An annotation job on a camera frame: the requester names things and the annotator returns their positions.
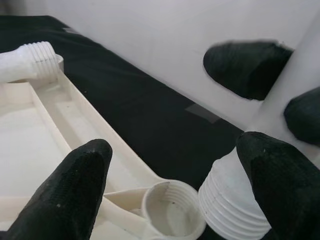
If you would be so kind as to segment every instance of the white backdrop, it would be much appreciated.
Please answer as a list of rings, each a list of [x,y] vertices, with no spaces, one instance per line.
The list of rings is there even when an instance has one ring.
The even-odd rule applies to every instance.
[[[211,112],[245,129],[260,104],[205,73],[213,44],[277,39],[295,48],[319,0],[10,0],[18,15],[51,15]]]

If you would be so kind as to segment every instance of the white threaded fitting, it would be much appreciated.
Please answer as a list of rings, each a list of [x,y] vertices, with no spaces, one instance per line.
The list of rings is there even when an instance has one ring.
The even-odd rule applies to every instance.
[[[47,41],[25,44],[0,54],[0,82],[37,79],[53,82],[59,66],[56,53]]]

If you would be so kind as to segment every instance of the black fabric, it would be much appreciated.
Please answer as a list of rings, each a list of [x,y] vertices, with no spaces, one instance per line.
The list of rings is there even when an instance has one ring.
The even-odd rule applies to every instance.
[[[213,80],[235,94],[264,100],[292,53],[275,41],[229,41],[212,46],[203,65]]]
[[[261,132],[243,133],[236,150],[254,197],[279,239],[319,239],[320,171],[316,166],[294,146]]]
[[[320,147],[319,104],[320,87],[317,87],[292,99],[284,110],[284,118],[298,140]]]
[[[0,16],[0,52],[49,41],[69,79],[153,171],[199,189],[243,131],[186,111],[191,100],[67,27],[49,16]],[[222,238],[207,228],[200,239]]]
[[[92,140],[70,152],[41,184],[4,240],[89,240],[106,187],[111,146]]]

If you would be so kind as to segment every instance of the gloved finger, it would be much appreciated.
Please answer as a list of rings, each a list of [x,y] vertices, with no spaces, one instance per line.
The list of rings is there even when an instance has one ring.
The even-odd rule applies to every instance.
[[[229,41],[211,47],[203,66],[213,80],[235,94],[264,100],[292,53],[276,41]]]
[[[112,148],[102,139],[70,152],[36,190],[4,240],[88,240],[111,157]]]
[[[301,141],[320,146],[320,87],[293,98],[284,110],[289,130]]]
[[[320,223],[316,166],[294,146],[260,132],[243,133],[236,150],[254,197],[279,239],[313,239]]]

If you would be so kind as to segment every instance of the white plastic tray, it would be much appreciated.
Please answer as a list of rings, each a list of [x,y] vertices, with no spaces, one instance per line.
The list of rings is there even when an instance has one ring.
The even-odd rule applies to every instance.
[[[92,240],[195,240],[205,228],[197,192],[157,176],[60,72],[56,82],[0,84],[0,231],[73,149],[113,149]]]

